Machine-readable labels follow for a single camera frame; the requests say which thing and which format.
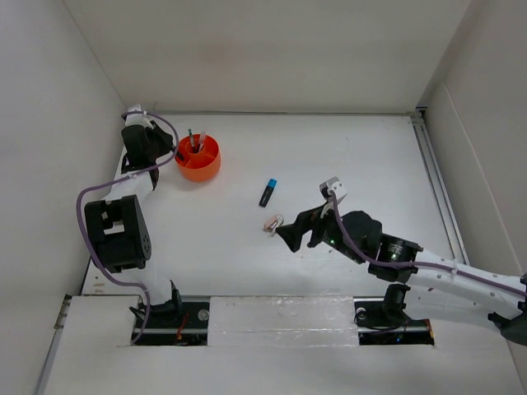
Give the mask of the green clear refill pen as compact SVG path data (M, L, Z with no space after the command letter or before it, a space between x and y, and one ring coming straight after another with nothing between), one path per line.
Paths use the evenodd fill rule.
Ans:
M194 134L193 134L191 128L188 129L188 134L189 134L189 142L190 142L190 145L191 145L191 150L192 150L193 153L195 153L196 152L196 143L195 143Z

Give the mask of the pink thin pen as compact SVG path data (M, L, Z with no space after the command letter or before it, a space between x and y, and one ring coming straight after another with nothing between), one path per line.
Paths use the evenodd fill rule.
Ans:
M199 152L202 152L204 147L205 147L205 141L206 141L206 138L207 138L207 132L206 131L202 131L200 133L200 136L199 136L199 147L198 147L198 151Z

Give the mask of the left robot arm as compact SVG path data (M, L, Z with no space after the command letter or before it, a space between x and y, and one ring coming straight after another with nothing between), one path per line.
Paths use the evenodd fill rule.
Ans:
M124 281L116 274L142 270L152 256L152 242L142 214L141 202L158 184L159 159L174 155L174 136L151 120L125 123L121 131L124 153L110 191L101 200L84 208L85 235L91 260L101 273L117 286L137 288L145 295L139 309L148 311L147 287L139 281Z

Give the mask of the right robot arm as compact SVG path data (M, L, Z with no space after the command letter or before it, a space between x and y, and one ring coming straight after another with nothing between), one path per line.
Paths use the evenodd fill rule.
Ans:
M507 341L526 343L526 279L467 267L429 253L419 244L382 230L363 211L340 215L327 207L300 213L276 229L296 252L304 234L308 247L321 243L388 284L382 299L357 303L355 323L384 336L410 323L443 319L470 323L498 332Z

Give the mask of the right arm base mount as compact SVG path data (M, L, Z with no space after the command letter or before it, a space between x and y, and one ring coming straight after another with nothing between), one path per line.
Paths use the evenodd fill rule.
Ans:
M360 346L434 346L428 319L415 320L405 313L406 285L390 285L383 297L354 300L354 323Z

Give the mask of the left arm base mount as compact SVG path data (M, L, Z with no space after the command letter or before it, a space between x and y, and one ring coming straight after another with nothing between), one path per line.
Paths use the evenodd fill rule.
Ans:
M152 309L147 326L136 346L206 346L208 344L208 301L184 301L178 313L174 308Z

